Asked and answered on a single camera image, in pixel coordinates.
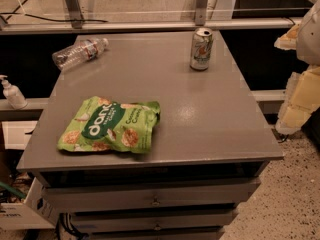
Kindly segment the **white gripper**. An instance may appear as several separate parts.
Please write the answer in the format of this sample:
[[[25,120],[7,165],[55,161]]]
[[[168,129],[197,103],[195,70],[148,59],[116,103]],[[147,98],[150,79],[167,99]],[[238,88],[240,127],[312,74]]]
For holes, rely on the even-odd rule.
[[[296,49],[299,60],[320,65],[320,0],[306,13],[300,25],[292,26],[278,37],[274,46],[282,50]],[[300,130],[319,107],[320,67],[309,66],[302,73],[293,72],[286,85],[275,129],[280,134],[291,135]]]

